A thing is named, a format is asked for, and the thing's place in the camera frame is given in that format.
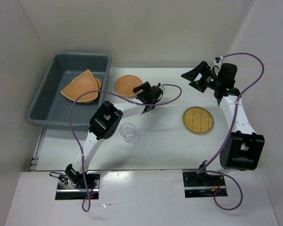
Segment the round orange woven plate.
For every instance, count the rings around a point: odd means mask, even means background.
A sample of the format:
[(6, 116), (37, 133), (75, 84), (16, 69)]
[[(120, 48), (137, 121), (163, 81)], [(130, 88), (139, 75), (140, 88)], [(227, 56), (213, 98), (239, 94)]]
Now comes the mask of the round orange woven plate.
[(134, 97), (133, 89), (142, 85), (142, 80), (135, 75), (124, 75), (115, 82), (115, 90), (117, 94), (123, 97)]

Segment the round yellow bamboo plate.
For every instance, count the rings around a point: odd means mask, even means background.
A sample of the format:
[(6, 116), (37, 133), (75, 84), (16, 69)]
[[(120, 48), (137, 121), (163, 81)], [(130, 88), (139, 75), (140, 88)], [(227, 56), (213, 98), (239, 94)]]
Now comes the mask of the round yellow bamboo plate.
[(193, 106), (182, 116), (184, 126), (193, 134), (207, 134), (214, 127), (213, 115), (205, 108)]

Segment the square orange woven plate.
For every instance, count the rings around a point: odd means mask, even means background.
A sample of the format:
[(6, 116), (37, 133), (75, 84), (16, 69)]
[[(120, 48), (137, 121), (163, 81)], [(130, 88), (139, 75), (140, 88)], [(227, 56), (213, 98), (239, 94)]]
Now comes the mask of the square orange woven plate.
[[(82, 85), (83, 85), (83, 93), (86, 93), (92, 90), (101, 90), (102, 82), (99, 78), (94, 78), (94, 79), (83, 78)], [(99, 97), (99, 95), (100, 95), (99, 92), (89, 93), (79, 98), (78, 102), (91, 103), (95, 101)]]

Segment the clear plastic cup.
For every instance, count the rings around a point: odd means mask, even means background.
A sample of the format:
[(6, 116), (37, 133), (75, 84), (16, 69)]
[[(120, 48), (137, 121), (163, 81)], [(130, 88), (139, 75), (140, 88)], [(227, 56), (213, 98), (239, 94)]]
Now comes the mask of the clear plastic cup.
[(131, 143), (135, 140), (136, 127), (131, 123), (124, 123), (119, 129), (120, 135), (124, 141)]

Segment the triangular orange woven plate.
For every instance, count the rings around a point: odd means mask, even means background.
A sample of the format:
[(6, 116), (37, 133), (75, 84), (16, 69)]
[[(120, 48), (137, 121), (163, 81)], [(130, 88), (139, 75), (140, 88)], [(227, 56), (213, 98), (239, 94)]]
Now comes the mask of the triangular orange woven plate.
[(101, 80), (94, 77), (90, 70), (86, 70), (75, 77), (60, 93), (67, 99), (75, 101), (83, 93), (101, 90), (101, 87)]

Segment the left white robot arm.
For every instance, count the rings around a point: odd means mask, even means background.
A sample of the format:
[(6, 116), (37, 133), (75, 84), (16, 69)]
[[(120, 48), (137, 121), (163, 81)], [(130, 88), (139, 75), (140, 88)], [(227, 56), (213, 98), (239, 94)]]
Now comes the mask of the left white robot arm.
[(151, 111), (163, 95), (161, 84), (151, 86), (148, 82), (133, 88), (133, 92), (137, 94), (133, 101), (121, 104), (105, 101), (91, 117), (87, 138), (83, 145), (79, 145), (81, 153), (65, 170), (72, 187), (88, 185), (88, 166), (100, 145), (115, 133), (121, 119)]

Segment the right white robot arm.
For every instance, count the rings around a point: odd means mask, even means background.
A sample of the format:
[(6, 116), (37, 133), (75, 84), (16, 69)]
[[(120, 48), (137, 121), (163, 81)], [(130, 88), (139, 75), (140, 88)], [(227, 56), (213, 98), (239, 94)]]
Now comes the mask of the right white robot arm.
[(210, 67), (202, 61), (194, 69), (183, 73), (182, 78), (200, 92), (210, 88), (222, 109), (229, 127), (229, 135), (219, 154), (220, 165), (225, 170), (254, 170), (261, 156), (265, 139), (257, 134), (243, 109), (239, 90), (235, 88), (237, 66), (217, 63)]

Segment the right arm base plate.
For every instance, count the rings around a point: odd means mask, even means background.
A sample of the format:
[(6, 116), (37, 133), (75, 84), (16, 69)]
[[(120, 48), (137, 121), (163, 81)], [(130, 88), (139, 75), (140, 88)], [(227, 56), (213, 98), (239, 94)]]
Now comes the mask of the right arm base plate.
[(197, 174), (195, 170), (183, 170), (185, 198), (225, 197), (227, 195), (225, 180), (220, 175)]

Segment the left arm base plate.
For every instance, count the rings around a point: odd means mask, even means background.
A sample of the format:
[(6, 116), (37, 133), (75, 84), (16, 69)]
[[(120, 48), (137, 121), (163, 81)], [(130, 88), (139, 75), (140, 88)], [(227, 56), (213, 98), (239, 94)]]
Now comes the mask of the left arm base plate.
[[(76, 185), (70, 181), (65, 173), (50, 172), (50, 176), (58, 179), (55, 200), (83, 200), (87, 198), (87, 191), (82, 179), (79, 181), (79, 184)], [(88, 171), (86, 174), (86, 182), (91, 200), (98, 200), (100, 173)]]

